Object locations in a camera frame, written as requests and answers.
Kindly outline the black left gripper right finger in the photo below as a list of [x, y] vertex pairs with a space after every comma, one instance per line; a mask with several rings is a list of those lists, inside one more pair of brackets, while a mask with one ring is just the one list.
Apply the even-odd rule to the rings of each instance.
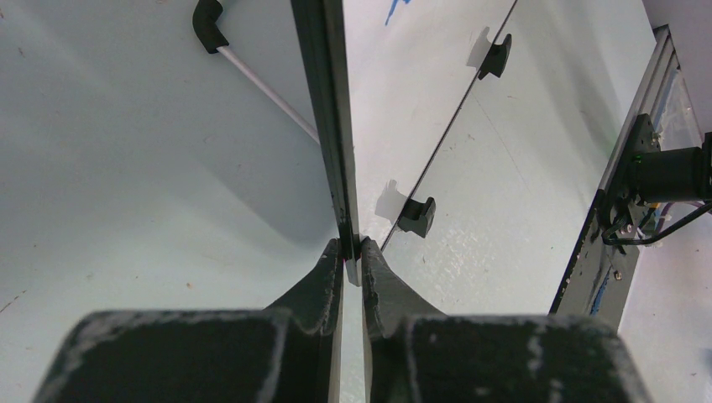
[[648, 402], [617, 334], [571, 315], [449, 316], [361, 243], [370, 402]]

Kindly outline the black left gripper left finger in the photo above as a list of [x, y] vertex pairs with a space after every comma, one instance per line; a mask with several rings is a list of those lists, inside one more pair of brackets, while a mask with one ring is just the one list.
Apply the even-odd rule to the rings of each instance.
[[60, 345], [37, 402], [335, 402], [343, 256], [258, 310], [97, 311]]

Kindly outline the small black framed whiteboard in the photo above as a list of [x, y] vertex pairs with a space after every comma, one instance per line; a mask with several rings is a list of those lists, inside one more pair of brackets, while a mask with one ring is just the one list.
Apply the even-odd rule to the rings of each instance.
[[512, 1], [291, 4], [348, 280], [383, 243]]

